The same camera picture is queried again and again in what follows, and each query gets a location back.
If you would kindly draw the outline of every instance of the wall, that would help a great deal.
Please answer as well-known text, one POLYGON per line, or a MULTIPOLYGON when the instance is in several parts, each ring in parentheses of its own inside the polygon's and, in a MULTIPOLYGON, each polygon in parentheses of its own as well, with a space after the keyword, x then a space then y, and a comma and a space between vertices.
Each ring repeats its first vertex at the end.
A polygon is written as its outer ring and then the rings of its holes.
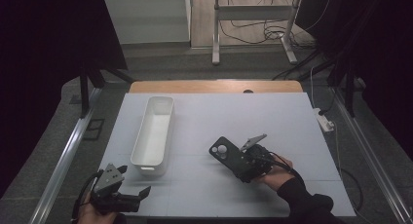
POLYGON ((188 0, 105 0, 121 44, 189 42, 188 0))

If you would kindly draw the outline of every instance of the black sleeve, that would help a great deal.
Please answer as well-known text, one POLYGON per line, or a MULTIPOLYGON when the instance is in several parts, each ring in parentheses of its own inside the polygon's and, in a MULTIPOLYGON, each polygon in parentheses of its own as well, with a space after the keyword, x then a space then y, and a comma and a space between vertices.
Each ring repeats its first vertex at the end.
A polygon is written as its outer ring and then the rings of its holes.
POLYGON ((286 181, 277 192, 289 204, 292 223, 344 223, 331 214, 333 200, 325 195, 310 195, 297 178, 286 181))

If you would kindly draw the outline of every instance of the power strip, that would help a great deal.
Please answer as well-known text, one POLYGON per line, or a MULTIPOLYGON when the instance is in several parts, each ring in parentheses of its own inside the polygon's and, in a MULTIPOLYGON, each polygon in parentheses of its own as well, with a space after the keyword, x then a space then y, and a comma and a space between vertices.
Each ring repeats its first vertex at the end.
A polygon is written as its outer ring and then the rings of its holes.
POLYGON ((328 121, 324 115, 319 114, 320 109, 314 108, 314 115, 316 115, 317 121, 319 121, 319 126, 321 127, 322 131, 334 131, 334 124, 331 121, 328 121))

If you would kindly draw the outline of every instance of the metal frame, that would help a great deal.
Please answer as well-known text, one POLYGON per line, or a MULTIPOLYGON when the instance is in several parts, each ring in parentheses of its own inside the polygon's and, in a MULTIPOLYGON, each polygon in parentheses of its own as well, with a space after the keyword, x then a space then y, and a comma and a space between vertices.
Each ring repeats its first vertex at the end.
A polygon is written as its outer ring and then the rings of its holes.
POLYGON ((214 28, 212 42, 212 64, 219 64, 219 29, 220 20, 288 20, 285 33, 281 37, 282 46, 289 63, 296 64, 297 58, 291 49, 289 34, 297 15, 300 0, 294 0, 291 6, 219 6, 218 0, 214 5, 214 28))
POLYGON ((362 129, 357 123, 356 118, 353 118, 347 111, 343 96, 337 92, 337 105, 343 115, 346 123, 357 141, 357 145, 363 155, 363 158, 370 167, 371 172, 377 180, 380 188, 383 191, 390 207, 392 208, 395 217, 399 223, 413 224, 411 210, 406 206, 400 194, 397 192, 392 180, 389 178, 385 169, 381 165, 379 159, 374 153, 368 139, 365 137, 362 129))
POLYGON ((94 89, 90 97, 90 108, 84 118, 78 120, 75 129, 70 135, 66 146, 64 147, 61 157, 58 160, 55 171, 53 172, 48 185, 46 186, 39 203, 30 218, 29 223, 45 223, 55 202, 58 191, 63 183, 64 177, 69 171, 70 165, 75 157, 77 148, 82 140, 83 134, 88 127, 94 112, 97 99, 100 96, 101 89, 94 89))

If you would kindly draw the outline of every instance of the human hand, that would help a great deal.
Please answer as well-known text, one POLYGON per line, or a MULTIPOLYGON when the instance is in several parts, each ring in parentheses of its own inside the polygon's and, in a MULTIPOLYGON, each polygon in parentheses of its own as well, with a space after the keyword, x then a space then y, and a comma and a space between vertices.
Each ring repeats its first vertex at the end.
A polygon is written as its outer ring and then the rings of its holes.
POLYGON ((102 215, 97 211, 92 204, 89 203, 91 193, 88 193, 85 198, 85 205, 82 205, 79 210, 78 224, 112 224, 116 218, 116 212, 109 212, 102 215))
MULTIPOLYGON (((287 160, 286 158, 281 156, 273 155, 273 157, 274 160, 276 160, 277 162, 282 164, 287 163, 292 168, 292 162, 290 160, 287 160)), ((271 189, 277 192, 284 184, 284 182, 288 181, 293 177, 294 175, 285 170, 285 168, 273 166, 273 168, 267 174, 255 178, 254 181, 259 183, 265 183, 271 189)))

